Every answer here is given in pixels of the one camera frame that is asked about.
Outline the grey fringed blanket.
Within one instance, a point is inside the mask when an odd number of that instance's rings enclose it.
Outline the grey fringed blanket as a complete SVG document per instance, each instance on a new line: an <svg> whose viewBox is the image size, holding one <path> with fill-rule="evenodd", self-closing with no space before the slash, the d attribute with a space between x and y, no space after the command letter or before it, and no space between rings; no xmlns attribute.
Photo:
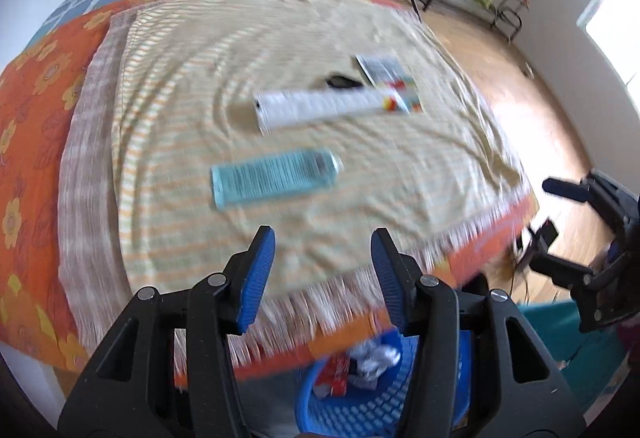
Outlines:
<svg viewBox="0 0 640 438"><path fill-rule="evenodd" d="M231 343L250 373L304 360L364 332L381 295L367 269L367 237L389 228L422 251L469 203L447 190L426 115L373 114L262 134L257 92L316 85L350 71L355 34L304 22L153 27L116 15L96 50L68 133L58 182L60 279L88 350L146 284L190 287L261 225L277 254L255 322ZM298 197L218 209L213 166L326 148L344 162L336 184Z"/></svg>

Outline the teal cream tube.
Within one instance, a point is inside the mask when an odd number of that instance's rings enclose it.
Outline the teal cream tube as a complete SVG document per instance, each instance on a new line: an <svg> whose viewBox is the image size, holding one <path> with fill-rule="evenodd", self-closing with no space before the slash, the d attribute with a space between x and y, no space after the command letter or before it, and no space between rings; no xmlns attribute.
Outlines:
<svg viewBox="0 0 640 438"><path fill-rule="evenodd" d="M331 188L343 169L328 149L299 149L238 163L213 166L216 208L306 195Z"/></svg>

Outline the white printed sachet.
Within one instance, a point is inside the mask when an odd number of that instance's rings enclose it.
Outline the white printed sachet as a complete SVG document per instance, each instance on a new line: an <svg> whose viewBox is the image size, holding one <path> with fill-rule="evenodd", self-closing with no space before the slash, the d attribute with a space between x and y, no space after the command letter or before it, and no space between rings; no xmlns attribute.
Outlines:
<svg viewBox="0 0 640 438"><path fill-rule="evenodd" d="M393 88L407 112L422 112L416 80L400 60L392 55L356 55L356 62L368 82L377 87Z"/></svg>

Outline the striped yellow towel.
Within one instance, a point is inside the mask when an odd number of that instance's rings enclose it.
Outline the striped yellow towel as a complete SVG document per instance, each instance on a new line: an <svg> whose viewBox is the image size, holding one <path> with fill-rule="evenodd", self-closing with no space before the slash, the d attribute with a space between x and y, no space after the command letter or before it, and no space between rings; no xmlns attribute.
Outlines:
<svg viewBox="0 0 640 438"><path fill-rule="evenodd" d="M423 252L526 197L484 98L430 28L370 0L141 9L112 127L129 284L188 287L268 225L272 296L362 270L371 232Z"/></svg>

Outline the teal floor mat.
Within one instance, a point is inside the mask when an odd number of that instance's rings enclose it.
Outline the teal floor mat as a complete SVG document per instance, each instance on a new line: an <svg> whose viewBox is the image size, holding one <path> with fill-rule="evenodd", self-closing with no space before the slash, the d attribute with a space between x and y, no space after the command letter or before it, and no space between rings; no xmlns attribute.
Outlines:
<svg viewBox="0 0 640 438"><path fill-rule="evenodd" d="M587 412L626 359L616 330L582 333L577 305L570 299L520 306L561 372L582 412Z"/></svg>

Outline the crumpled trash in basket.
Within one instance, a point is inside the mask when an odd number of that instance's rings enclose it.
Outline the crumpled trash in basket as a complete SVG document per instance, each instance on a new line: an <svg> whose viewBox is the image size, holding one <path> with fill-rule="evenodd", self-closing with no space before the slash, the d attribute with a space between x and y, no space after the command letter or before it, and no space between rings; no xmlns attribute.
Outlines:
<svg viewBox="0 0 640 438"><path fill-rule="evenodd" d="M380 377L400 360L398 347L365 340L326 360L312 383L312 392L320 399L344 397L351 387L372 392Z"/></svg>

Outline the white long tube box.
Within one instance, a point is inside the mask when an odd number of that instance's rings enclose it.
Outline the white long tube box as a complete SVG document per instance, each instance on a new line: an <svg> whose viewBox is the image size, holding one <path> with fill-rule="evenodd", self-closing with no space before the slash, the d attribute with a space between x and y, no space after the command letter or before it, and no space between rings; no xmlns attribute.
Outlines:
<svg viewBox="0 0 640 438"><path fill-rule="evenodd" d="M325 88L254 95L257 124L262 134L338 117L379 112L411 113L414 105L420 106L416 95L401 93L390 87L366 86L341 91Z"/></svg>

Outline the orange floral bedsheet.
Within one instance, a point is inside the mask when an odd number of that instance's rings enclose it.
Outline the orange floral bedsheet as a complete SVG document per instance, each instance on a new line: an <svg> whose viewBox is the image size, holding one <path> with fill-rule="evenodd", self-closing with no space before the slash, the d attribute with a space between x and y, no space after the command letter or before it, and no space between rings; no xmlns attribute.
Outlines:
<svg viewBox="0 0 640 438"><path fill-rule="evenodd" d="M70 121L87 68L103 42L111 16L158 0L121 0L99 8L43 36L6 66L1 74L1 342L47 366L79 373L89 358L80 343L70 310L72 288L58 279L58 173ZM530 186L524 198L480 229L469 243L444 251L435 261L440 279L454 286L471 279L496 257L538 211ZM291 350L267 354L266 344L247 358L233 357L241 380L307 366L320 352L355 344L352 337L373 336L390 328L382 308L352 311L347 322L330 331L311 322L314 338Z"/></svg>

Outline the blue plastic trash basket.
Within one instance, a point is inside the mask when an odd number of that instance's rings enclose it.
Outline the blue plastic trash basket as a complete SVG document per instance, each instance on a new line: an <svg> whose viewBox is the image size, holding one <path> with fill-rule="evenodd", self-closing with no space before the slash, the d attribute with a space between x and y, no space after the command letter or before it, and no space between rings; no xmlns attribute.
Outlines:
<svg viewBox="0 0 640 438"><path fill-rule="evenodd" d="M321 359L302 374L295 403L296 423L301 432L330 437L391 437L395 435L410 385L419 339L396 330L369 338L398 347L401 360L384 373L372 392L349 388L344 397L320 399L312 392L324 362Z"/></svg>

